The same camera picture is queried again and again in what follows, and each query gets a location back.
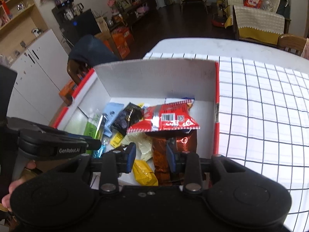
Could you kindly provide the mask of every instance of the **human hand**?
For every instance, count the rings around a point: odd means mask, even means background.
[[[30,161],[27,164],[26,168],[28,168],[28,169],[36,168],[35,162],[33,160]],[[23,184],[25,181],[26,181],[26,179],[22,177],[19,180],[12,182],[9,186],[9,194],[7,194],[6,196],[4,196],[2,198],[1,202],[2,202],[3,207],[7,208],[10,212],[12,212],[11,205],[10,205],[11,194],[19,185]]]

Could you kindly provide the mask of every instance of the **qr code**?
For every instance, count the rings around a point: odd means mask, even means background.
[[[184,115],[178,115],[177,120],[180,122],[184,122]]]

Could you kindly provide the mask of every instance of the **wooden chair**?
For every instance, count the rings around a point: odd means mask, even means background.
[[[95,37],[101,40],[102,42],[108,41],[109,46],[111,47],[113,53],[119,58],[119,60],[122,60],[122,57],[118,51],[118,48],[110,32],[102,32],[95,35]],[[84,78],[85,73],[88,73],[88,71],[89,67],[85,63],[78,62],[76,60],[68,61],[67,72],[75,84],[77,85],[80,84],[81,77]]]
[[[307,39],[301,36],[295,36],[292,34],[283,34],[279,36],[277,48],[284,50],[288,48],[287,52],[291,52],[292,50],[296,50],[296,55],[301,55],[304,50]]]

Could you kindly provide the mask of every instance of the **yellow wrapper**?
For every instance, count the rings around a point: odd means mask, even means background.
[[[143,160],[135,160],[133,164],[133,173],[135,180],[143,186],[158,186],[158,180],[155,173]]]

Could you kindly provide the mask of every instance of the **light blue package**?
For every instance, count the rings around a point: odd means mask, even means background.
[[[110,130],[112,123],[117,118],[118,114],[121,112],[125,105],[119,103],[108,103],[103,110],[103,114],[107,115],[107,121],[105,123],[104,134],[108,137],[112,136],[112,132]]]

